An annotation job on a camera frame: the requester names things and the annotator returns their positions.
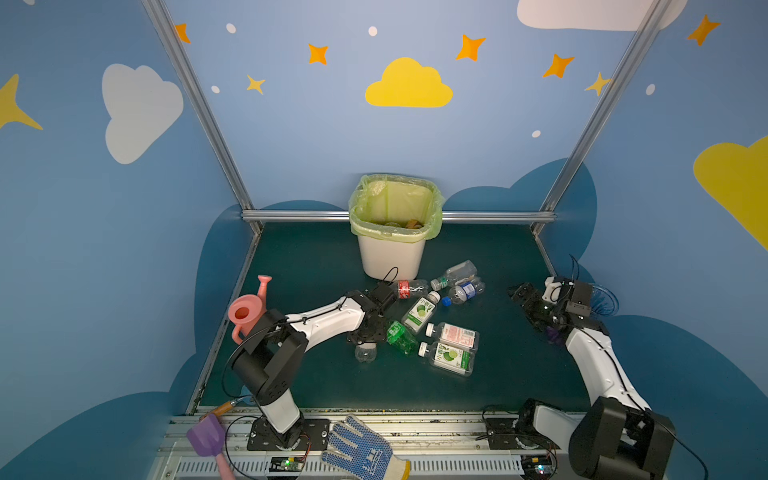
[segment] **purple toy shovel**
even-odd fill
[[[221,480],[235,480],[230,464],[221,452],[221,447],[227,440],[227,435],[224,433],[224,428],[215,415],[208,415],[200,420],[200,423],[189,429],[187,438],[192,444],[195,453],[199,456],[216,457]]]

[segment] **trash can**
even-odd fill
[[[440,190],[428,180],[364,175],[349,199],[349,223],[366,274],[383,280],[397,267],[397,275],[390,274],[387,280],[415,279],[424,244],[440,233],[444,203]],[[422,227],[405,228],[411,220]]]

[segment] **bottle label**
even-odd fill
[[[389,345],[392,345],[398,338],[406,332],[406,328],[400,322],[394,322],[389,326],[389,330],[386,332],[386,341]]]
[[[463,373],[469,370],[469,357],[469,352],[438,343],[435,364],[453,372]]]
[[[442,327],[440,339],[468,349],[475,347],[475,332],[457,326],[445,324]]]
[[[411,286],[408,284],[408,280],[400,280],[397,284],[397,294],[400,300],[405,300],[411,297]]]
[[[463,285],[461,285],[462,290],[464,290],[464,293],[467,294],[467,300],[471,299],[473,296],[477,295],[477,290],[475,290],[475,286],[472,285],[472,282],[467,282]]]
[[[432,315],[432,311],[435,309],[435,304],[427,300],[426,298],[420,298],[413,307],[408,311],[408,317],[406,321],[413,323],[414,325],[421,326],[422,323],[427,321],[429,316]]]

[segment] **clear plastic bottle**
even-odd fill
[[[402,323],[395,320],[386,332],[386,341],[406,355],[413,355],[419,348],[419,342],[416,341],[408,329]]]
[[[427,323],[427,330],[424,334],[431,336],[438,342],[455,346],[463,350],[469,350],[472,353],[478,351],[478,344],[480,343],[480,334],[476,331],[463,329],[460,326],[451,325],[450,323],[445,322],[438,323],[437,325],[434,323]]]
[[[454,265],[447,269],[442,276],[433,279],[430,284],[432,289],[436,292],[447,286],[459,285],[460,283],[467,282],[475,278],[478,274],[478,269],[471,260],[461,262],[459,265]]]
[[[429,283],[426,280],[399,280],[392,284],[392,290],[400,300],[427,296]]]
[[[440,294],[429,292],[426,297],[416,300],[416,303],[402,316],[400,323],[411,333],[418,335],[426,325],[427,320],[435,313],[435,307],[440,303]]]
[[[470,376],[475,368],[474,353],[440,342],[434,342],[432,345],[422,342],[419,346],[419,356],[426,357],[430,364],[440,369],[462,376]]]
[[[360,363],[371,363],[376,359],[376,342],[361,343],[355,347],[355,358]]]
[[[451,288],[448,294],[443,297],[442,304],[445,306],[461,305],[483,292],[485,292],[485,284],[482,282],[482,278],[476,276],[472,281]]]

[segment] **work glove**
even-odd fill
[[[395,457],[389,442],[354,415],[336,423],[328,441],[333,449],[320,458],[362,480],[406,480],[411,473],[411,462]]]

